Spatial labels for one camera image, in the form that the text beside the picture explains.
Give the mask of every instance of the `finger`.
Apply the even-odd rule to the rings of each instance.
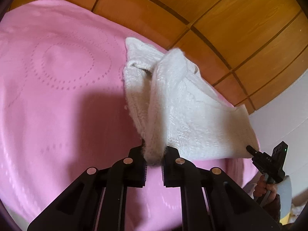
[[[275,184],[267,184],[266,189],[271,191],[270,195],[267,198],[267,203],[270,203],[275,200],[278,188]]]
[[[265,181],[265,176],[263,176],[263,175],[260,176],[259,180],[260,180],[260,181]]]
[[[276,184],[267,184],[266,189],[274,192],[275,194],[277,193],[278,187]]]
[[[254,191],[253,195],[254,197],[261,197],[263,194],[258,191]]]
[[[257,185],[258,185],[259,187],[261,187],[261,188],[264,188],[264,189],[266,188],[266,182],[265,182],[265,181],[260,181],[260,180],[259,180],[259,181],[257,182]]]
[[[270,192],[270,195],[269,195],[268,198],[267,198],[267,204],[268,204],[268,203],[271,203],[272,201],[274,201],[275,198],[276,198],[276,195],[277,195],[277,193],[275,193],[275,192]]]
[[[255,188],[254,188],[254,190],[255,190],[255,192],[257,193],[257,194],[265,194],[266,193],[266,189],[264,189],[264,188],[262,188],[262,187],[259,187],[258,185],[257,186],[255,186]]]

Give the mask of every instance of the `hand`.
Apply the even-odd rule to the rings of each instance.
[[[277,189],[278,188],[276,184],[266,184],[266,182],[264,181],[264,176],[260,176],[260,179],[254,188],[254,197],[261,197],[263,194],[266,194],[267,190],[270,190],[271,193],[266,201],[266,204],[269,204],[275,200]]]

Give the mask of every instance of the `white wall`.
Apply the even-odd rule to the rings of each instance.
[[[293,197],[308,188],[308,70],[278,97],[250,116],[263,152],[284,141],[284,164],[290,175]]]

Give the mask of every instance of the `towel fold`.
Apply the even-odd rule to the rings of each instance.
[[[163,54],[136,38],[126,48],[126,98],[149,164],[166,146],[189,160],[251,158],[246,146],[259,150],[245,106],[221,100],[180,49]]]

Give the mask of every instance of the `round metal rivet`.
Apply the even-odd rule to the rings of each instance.
[[[185,160],[184,160],[183,158],[176,158],[176,159],[175,159],[175,162],[176,162],[177,164],[184,164],[184,163],[185,163]]]
[[[88,168],[87,173],[88,173],[89,175],[95,174],[95,173],[96,173],[96,168],[94,168],[94,167]]]
[[[125,159],[123,160],[123,162],[124,162],[125,164],[131,164],[131,163],[133,162],[133,159],[127,157],[127,158],[125,158]]]
[[[218,168],[218,167],[214,167],[212,169],[212,173],[215,174],[215,175],[220,175],[221,174],[221,169]]]

